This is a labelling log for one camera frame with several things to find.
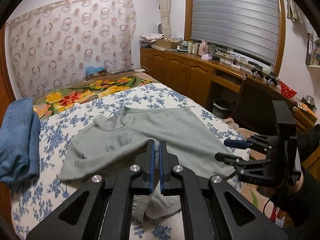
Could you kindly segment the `grey pants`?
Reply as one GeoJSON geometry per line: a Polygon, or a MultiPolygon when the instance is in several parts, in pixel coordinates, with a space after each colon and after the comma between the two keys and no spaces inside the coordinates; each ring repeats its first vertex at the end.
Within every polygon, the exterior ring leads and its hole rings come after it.
{"type": "Polygon", "coordinates": [[[228,178],[234,173],[234,168],[215,159],[217,152],[230,150],[188,107],[124,107],[109,118],[96,116],[72,138],[59,180],[86,179],[99,173],[115,175],[133,163],[150,139],[155,142],[155,151],[164,140],[168,152],[198,176],[209,178],[218,174],[228,178]]]}

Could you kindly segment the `red plastic basket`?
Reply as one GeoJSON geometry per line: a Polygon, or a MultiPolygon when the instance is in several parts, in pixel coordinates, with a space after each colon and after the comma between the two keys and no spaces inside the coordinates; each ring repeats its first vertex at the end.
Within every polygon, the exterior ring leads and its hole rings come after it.
{"type": "Polygon", "coordinates": [[[287,86],[283,81],[280,82],[280,90],[281,94],[288,99],[291,99],[296,96],[297,92],[287,86]]]}

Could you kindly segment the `dark waste bin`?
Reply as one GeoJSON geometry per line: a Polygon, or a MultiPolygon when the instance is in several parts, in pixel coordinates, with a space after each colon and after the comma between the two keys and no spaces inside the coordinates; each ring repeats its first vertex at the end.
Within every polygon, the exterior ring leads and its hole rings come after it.
{"type": "Polygon", "coordinates": [[[212,113],[220,119],[226,119],[231,115],[232,108],[225,100],[215,100],[213,102],[212,113]]]}

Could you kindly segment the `blue floral white bedspread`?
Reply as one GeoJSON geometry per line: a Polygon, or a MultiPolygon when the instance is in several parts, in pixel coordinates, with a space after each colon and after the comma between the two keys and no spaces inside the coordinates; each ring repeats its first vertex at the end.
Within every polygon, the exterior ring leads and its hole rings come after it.
{"type": "MultiPolygon", "coordinates": [[[[92,178],[93,175],[80,180],[59,180],[72,138],[92,123],[96,116],[103,115],[109,118],[119,114],[124,107],[134,109],[188,107],[222,143],[226,139],[241,139],[241,135],[222,120],[193,100],[161,83],[150,83],[116,92],[43,119],[39,144],[40,174],[11,192],[12,223],[21,239],[25,239],[37,224],[92,178]]],[[[249,159],[248,150],[226,148],[230,150],[228,154],[249,159]]],[[[237,191],[242,190],[242,183],[234,173],[226,179],[237,191]]]]}

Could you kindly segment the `wooden sideboard cabinet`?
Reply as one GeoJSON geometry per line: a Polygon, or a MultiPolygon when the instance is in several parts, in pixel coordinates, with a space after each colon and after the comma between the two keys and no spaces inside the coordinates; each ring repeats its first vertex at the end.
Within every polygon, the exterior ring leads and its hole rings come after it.
{"type": "Polygon", "coordinates": [[[284,100],[301,132],[315,126],[316,117],[308,117],[294,99],[280,89],[254,79],[244,70],[218,61],[202,61],[197,55],[140,48],[140,65],[157,81],[193,99],[209,111],[217,99],[229,101],[231,117],[241,127],[257,133],[274,131],[274,100],[284,100]]]}

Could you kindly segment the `pink tissue box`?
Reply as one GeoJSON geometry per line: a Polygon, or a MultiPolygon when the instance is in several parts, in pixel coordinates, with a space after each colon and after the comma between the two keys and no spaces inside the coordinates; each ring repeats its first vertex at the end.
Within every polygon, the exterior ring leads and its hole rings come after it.
{"type": "Polygon", "coordinates": [[[204,55],[201,56],[201,60],[202,61],[212,61],[213,57],[210,54],[204,54],[204,55]]]}

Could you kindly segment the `pink bottle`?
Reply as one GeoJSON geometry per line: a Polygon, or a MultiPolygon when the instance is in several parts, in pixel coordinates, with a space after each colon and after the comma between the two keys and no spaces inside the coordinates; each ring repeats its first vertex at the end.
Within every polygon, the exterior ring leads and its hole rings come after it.
{"type": "Polygon", "coordinates": [[[198,55],[206,55],[208,54],[208,42],[206,40],[202,40],[199,45],[198,55]]]}

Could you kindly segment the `folded blue jeans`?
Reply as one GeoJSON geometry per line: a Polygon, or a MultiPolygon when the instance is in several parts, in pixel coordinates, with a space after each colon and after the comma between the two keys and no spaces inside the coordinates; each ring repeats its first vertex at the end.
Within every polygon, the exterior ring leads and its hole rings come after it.
{"type": "Polygon", "coordinates": [[[1,182],[7,186],[40,174],[41,123],[33,99],[12,102],[1,125],[1,182]]]}

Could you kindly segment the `grey window roller shutter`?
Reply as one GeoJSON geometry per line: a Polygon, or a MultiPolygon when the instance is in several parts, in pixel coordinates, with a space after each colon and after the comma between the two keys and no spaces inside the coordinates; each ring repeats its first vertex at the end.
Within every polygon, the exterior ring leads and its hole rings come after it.
{"type": "Polygon", "coordinates": [[[278,0],[193,0],[191,38],[274,64],[278,22],[278,0]]]}

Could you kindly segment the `colourful flower blanket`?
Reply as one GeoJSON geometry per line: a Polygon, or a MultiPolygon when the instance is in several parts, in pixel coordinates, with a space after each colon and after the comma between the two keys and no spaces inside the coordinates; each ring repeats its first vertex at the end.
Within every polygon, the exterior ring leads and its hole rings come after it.
{"type": "Polygon", "coordinates": [[[154,83],[156,80],[143,72],[96,77],[89,81],[51,92],[33,103],[39,119],[45,119],[82,104],[127,89],[154,83]]]}

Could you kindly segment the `cardboard box on sideboard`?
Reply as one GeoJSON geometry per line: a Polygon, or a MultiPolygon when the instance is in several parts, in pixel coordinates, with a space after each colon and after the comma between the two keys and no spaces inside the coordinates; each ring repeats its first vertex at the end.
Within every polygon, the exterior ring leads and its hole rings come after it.
{"type": "Polygon", "coordinates": [[[176,49],[180,45],[180,42],[179,38],[164,37],[156,41],[156,46],[165,50],[176,49]]]}

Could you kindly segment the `stack of papers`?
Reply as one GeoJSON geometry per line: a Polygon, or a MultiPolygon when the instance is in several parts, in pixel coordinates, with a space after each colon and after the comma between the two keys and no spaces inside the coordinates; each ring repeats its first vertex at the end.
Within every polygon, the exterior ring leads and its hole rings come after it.
{"type": "Polygon", "coordinates": [[[139,44],[141,47],[150,47],[163,37],[163,34],[142,34],[139,37],[139,44]]]}

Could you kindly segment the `circle patterned curtain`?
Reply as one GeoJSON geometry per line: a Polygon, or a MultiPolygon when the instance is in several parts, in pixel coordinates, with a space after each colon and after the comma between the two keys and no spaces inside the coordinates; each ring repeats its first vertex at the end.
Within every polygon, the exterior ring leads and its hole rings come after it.
{"type": "Polygon", "coordinates": [[[136,23],[133,0],[64,0],[13,19],[9,51],[21,96],[79,84],[86,66],[107,75],[131,69],[136,23]]]}

